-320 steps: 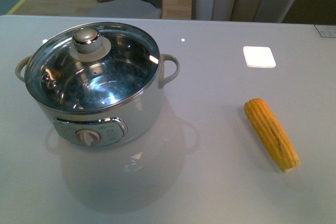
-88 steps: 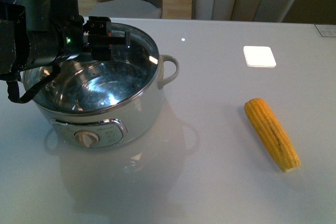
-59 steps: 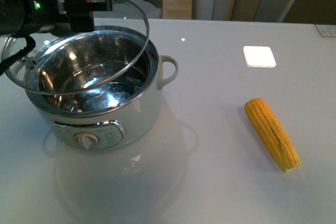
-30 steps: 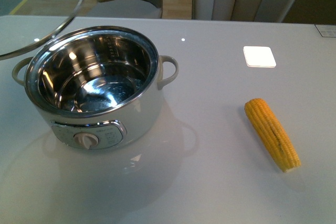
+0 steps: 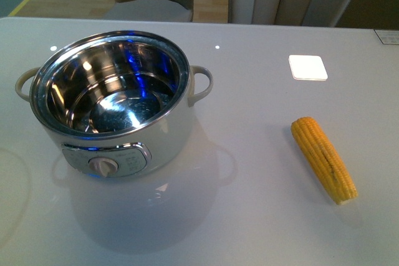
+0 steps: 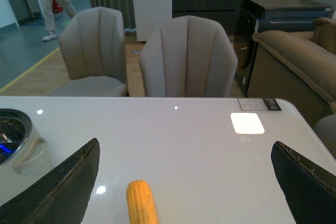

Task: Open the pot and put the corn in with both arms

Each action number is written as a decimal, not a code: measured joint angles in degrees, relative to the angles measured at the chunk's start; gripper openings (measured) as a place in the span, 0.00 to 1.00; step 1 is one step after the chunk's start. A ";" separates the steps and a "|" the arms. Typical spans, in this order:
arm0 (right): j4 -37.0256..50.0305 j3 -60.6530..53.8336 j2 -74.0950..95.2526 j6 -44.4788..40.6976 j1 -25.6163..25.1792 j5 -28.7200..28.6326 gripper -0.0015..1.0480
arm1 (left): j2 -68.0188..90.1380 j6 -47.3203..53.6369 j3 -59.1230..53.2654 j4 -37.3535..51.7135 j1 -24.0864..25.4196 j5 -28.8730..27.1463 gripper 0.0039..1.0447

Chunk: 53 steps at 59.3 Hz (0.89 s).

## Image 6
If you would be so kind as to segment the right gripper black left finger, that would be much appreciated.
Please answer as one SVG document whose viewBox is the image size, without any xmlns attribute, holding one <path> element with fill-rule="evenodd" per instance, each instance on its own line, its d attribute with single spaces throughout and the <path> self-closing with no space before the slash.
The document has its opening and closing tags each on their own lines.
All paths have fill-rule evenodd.
<svg viewBox="0 0 336 224">
<path fill-rule="evenodd" d="M 1 206 L 1 223 L 81 223 L 97 178 L 93 138 L 40 180 Z"/>
</svg>

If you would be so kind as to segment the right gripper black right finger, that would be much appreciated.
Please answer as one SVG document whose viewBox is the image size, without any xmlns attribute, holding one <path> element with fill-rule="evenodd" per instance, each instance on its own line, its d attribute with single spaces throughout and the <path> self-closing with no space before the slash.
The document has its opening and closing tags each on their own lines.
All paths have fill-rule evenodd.
<svg viewBox="0 0 336 224">
<path fill-rule="evenodd" d="M 280 141 L 271 162 L 296 223 L 335 223 L 335 175 Z"/>
</svg>

